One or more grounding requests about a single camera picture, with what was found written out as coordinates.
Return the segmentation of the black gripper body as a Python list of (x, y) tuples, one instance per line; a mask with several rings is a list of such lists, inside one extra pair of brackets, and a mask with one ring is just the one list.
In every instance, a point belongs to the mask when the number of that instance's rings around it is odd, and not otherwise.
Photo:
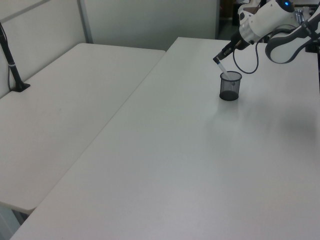
[(240, 33), (239, 30), (237, 30), (230, 39), (230, 48), (232, 50), (237, 49), (237, 50), (244, 50), (250, 45), (249, 42), (245, 41)]

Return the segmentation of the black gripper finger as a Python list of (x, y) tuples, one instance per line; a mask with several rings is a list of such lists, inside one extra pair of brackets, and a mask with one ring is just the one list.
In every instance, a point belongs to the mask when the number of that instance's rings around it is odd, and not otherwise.
[(222, 49), (222, 50), (215, 56), (215, 62), (216, 62), (216, 63), (219, 63), (220, 61), (222, 61), (223, 59), (225, 59), (226, 57), (228, 57), (233, 51), (234, 51), (234, 49), (233, 49), (232, 47), (228, 47), (228, 48)]
[(221, 61), (233, 52), (233, 45), (227, 44), (214, 58), (214, 61)]

